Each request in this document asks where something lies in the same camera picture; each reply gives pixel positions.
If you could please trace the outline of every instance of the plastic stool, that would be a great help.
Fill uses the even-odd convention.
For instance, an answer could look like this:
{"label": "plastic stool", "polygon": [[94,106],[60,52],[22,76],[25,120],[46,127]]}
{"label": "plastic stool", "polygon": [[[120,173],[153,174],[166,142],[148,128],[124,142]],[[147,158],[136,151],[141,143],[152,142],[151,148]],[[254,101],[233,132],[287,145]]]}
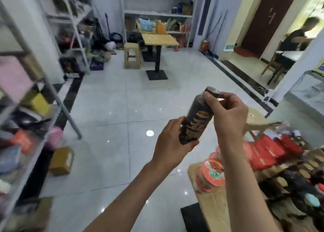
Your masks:
{"label": "plastic stool", "polygon": [[[135,55],[130,55],[129,52],[133,51]],[[138,43],[126,43],[124,45],[124,68],[133,68],[140,69],[141,68],[141,56],[140,56],[140,46]]]}

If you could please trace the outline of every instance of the black shirt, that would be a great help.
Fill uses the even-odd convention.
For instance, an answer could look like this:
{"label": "black shirt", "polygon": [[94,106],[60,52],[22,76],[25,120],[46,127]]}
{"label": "black shirt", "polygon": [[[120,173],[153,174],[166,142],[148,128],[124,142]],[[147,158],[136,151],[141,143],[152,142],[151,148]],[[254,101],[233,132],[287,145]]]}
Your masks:
{"label": "black shirt", "polygon": [[296,51],[299,43],[293,43],[291,40],[294,37],[305,37],[302,29],[293,31],[280,45],[280,51]]}

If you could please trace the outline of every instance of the hand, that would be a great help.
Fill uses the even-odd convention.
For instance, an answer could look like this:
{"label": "hand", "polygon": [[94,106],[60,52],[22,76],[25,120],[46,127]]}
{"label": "hand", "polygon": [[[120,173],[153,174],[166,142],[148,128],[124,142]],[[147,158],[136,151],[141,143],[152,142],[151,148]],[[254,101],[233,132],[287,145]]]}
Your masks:
{"label": "hand", "polygon": [[243,140],[249,109],[235,94],[221,92],[220,98],[224,100],[219,102],[210,93],[204,92],[204,100],[214,112],[214,125],[221,147]]}
{"label": "hand", "polygon": [[199,144],[198,140],[186,145],[180,143],[179,133],[184,118],[185,116],[171,119],[157,138],[153,158],[150,163],[164,175],[168,175],[176,168],[183,158]]}

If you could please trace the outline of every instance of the right hand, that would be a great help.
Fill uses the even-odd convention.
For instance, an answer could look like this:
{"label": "right hand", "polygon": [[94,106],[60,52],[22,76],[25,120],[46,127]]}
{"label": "right hand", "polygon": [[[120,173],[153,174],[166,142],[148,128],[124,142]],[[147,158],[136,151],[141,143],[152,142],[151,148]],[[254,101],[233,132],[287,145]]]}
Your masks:
{"label": "right hand", "polygon": [[214,125],[220,147],[243,141],[248,117],[248,107],[233,93],[221,92],[219,102],[210,93],[204,92],[204,100],[214,112]]}

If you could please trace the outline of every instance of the person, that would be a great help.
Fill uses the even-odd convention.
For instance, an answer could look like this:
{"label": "person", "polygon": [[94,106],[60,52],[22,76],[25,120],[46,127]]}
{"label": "person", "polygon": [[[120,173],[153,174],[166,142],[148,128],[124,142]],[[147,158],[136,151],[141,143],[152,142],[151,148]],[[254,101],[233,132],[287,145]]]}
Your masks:
{"label": "person", "polygon": [[[204,99],[214,112],[214,126],[226,176],[231,230],[278,231],[243,149],[243,130],[248,107],[235,94],[221,93],[220,97],[225,99],[221,102],[222,105],[211,94],[204,92]],[[153,191],[180,164],[188,152],[199,144],[198,140],[186,145],[179,142],[183,120],[184,116],[168,122],[157,139],[152,160],[84,232],[131,231]]]}
{"label": "person", "polygon": [[305,50],[314,38],[308,38],[305,36],[305,32],[312,30],[318,23],[320,19],[318,17],[309,17],[306,19],[305,23],[301,29],[293,31],[280,45],[280,51],[297,51]]}

